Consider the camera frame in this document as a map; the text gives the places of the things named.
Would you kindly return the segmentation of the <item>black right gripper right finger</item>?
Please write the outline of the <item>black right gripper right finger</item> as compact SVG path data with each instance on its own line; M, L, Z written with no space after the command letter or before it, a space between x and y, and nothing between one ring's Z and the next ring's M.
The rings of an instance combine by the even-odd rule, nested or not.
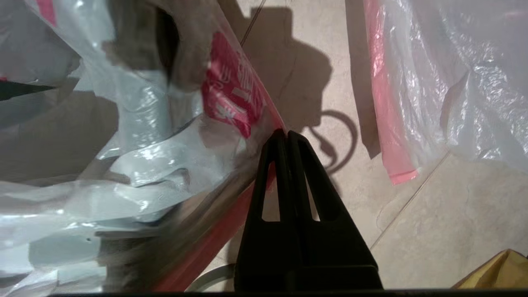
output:
M292 130L288 160L304 263L377 267L311 144Z

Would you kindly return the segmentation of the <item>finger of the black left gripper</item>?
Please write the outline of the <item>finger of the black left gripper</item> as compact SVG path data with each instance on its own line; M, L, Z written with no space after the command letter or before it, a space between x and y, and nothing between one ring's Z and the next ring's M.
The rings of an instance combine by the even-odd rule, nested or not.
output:
M31 85L27 83L2 80L0 81L0 101L9 100L26 94L45 92L47 90L52 90L53 88L53 86Z

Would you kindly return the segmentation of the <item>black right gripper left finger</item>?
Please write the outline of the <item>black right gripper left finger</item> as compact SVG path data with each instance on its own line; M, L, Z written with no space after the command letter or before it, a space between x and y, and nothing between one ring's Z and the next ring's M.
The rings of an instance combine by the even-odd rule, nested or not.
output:
M271 165L275 166L280 220L262 218ZM296 210L289 176L287 137L275 130L262 147L237 265L239 268L289 269L300 261Z

